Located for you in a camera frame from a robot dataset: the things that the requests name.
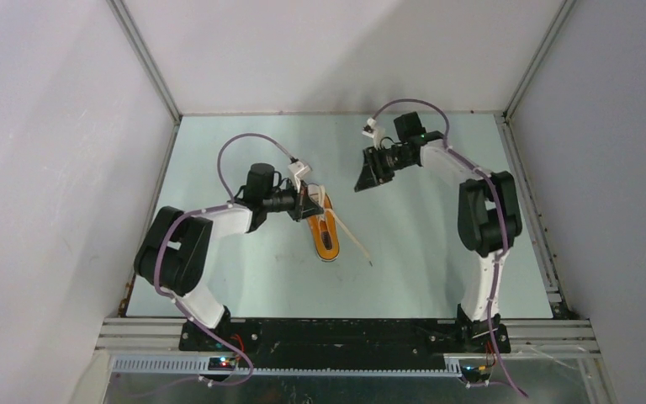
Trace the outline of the white shoelace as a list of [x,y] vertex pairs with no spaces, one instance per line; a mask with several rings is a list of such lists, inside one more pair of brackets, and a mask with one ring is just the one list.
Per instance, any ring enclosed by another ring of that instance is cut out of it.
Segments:
[[336,219],[337,236],[338,236],[339,230],[343,231],[343,233],[348,237],[348,239],[360,250],[361,254],[365,257],[368,264],[370,266],[373,266],[372,256],[369,253],[368,249],[356,238],[356,236],[348,228],[346,223],[338,216],[338,214],[335,212],[333,208],[331,212],[333,213]]

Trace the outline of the orange canvas sneaker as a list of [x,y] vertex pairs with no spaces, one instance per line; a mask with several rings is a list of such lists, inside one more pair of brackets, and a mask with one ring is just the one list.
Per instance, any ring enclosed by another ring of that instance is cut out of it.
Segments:
[[331,198],[323,186],[308,185],[308,194],[324,213],[308,217],[307,223],[313,237],[315,251],[324,262],[335,261],[340,253],[340,243],[337,236],[336,219],[331,212]]

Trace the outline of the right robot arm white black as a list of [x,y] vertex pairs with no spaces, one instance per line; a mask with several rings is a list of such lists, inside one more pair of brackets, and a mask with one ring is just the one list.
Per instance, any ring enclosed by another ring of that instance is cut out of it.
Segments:
[[424,128],[418,113],[394,119],[397,142],[384,146],[384,130],[369,118],[363,135],[373,144],[363,149],[357,192],[389,183],[396,172],[412,166],[435,173],[458,190],[458,236],[476,254],[473,271],[458,305],[455,338],[460,348],[476,352],[499,326],[498,292],[501,273],[515,239],[522,232],[522,214],[515,179],[507,171],[492,172],[448,143],[440,131]]

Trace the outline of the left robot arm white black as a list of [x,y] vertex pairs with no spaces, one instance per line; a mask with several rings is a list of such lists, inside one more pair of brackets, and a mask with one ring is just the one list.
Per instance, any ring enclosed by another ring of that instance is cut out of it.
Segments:
[[222,350],[232,339],[231,326],[222,321],[228,308],[202,280],[210,243],[256,231],[273,213],[285,212],[296,222],[323,213],[309,195],[309,172],[307,163],[294,159],[289,177],[275,181],[273,166],[255,163],[240,193],[226,204],[189,212],[165,206],[156,213],[135,255],[135,274],[200,325],[199,338],[210,349]]

